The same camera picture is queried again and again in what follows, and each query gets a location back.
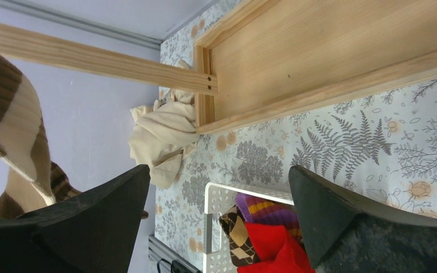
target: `brown striped fabric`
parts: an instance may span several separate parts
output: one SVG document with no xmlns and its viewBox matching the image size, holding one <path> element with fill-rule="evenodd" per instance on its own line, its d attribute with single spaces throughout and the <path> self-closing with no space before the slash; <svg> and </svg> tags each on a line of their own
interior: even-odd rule
<svg viewBox="0 0 437 273">
<path fill-rule="evenodd" d="M 0 196 L 0 218 L 66 200 L 80 192 L 51 162 L 36 90 L 22 72 L 0 56 L 0 158 L 9 167 Z"/>
</svg>

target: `perforated basket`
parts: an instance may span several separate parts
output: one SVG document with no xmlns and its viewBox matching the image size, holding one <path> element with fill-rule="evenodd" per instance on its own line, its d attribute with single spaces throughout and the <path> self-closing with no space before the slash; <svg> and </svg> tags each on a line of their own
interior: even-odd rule
<svg viewBox="0 0 437 273">
<path fill-rule="evenodd" d="M 204 273 L 237 272 L 237 268 L 230 260 L 229 241 L 225 233 L 220 228 L 213 228 L 213 214 L 222 215 L 235 205 L 235 197 L 239 192 L 283 204 L 294 204 L 290 192 L 250 185 L 227 186 L 208 183 L 205 187 Z M 220 233 L 218 251 L 215 252 L 212 252 L 213 232 Z"/>
</svg>

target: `floral wallpaper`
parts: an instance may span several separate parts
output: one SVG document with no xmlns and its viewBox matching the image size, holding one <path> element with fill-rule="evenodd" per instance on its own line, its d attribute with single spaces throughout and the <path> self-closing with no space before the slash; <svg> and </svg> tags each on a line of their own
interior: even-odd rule
<svg viewBox="0 0 437 273">
<path fill-rule="evenodd" d="M 192 64 L 194 38 L 237 2 L 219 1 L 165 41 L 162 62 Z M 167 92 L 160 89 L 163 100 Z M 155 236 L 202 269 L 205 185 L 287 191 L 296 164 L 378 202 L 437 218 L 437 79 L 202 136 L 176 183 L 157 189 Z"/>
</svg>

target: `wooden slat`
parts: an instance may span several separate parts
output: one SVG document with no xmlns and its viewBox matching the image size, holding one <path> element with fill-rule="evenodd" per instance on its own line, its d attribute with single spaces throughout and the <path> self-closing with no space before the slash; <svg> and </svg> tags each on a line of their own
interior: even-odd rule
<svg viewBox="0 0 437 273">
<path fill-rule="evenodd" d="M 277 97 L 246 111 L 197 128 L 197 133 L 214 134 L 320 107 L 354 100 L 437 77 L 437 51 L 393 64 L 294 97 Z"/>
<path fill-rule="evenodd" d="M 210 50 L 196 45 L 193 48 L 193 63 L 196 71 L 212 74 Z M 195 125 L 199 127 L 214 121 L 215 106 L 213 103 L 213 96 L 195 94 Z"/>
<path fill-rule="evenodd" d="M 0 24 L 0 53 L 9 58 L 215 95 L 217 78 Z"/>
<path fill-rule="evenodd" d="M 280 0 L 243 0 L 202 34 L 195 45 L 212 49 Z"/>
<path fill-rule="evenodd" d="M 437 50 L 437 1 L 280 0 L 211 50 L 218 121 Z"/>
</svg>

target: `wooden tray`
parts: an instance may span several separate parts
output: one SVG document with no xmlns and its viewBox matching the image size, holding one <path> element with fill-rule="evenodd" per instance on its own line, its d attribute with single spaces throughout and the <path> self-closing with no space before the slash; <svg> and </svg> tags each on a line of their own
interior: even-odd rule
<svg viewBox="0 0 437 273">
<path fill-rule="evenodd" d="M 217 133 L 437 77 L 437 1 L 244 0 L 194 47 Z"/>
</svg>

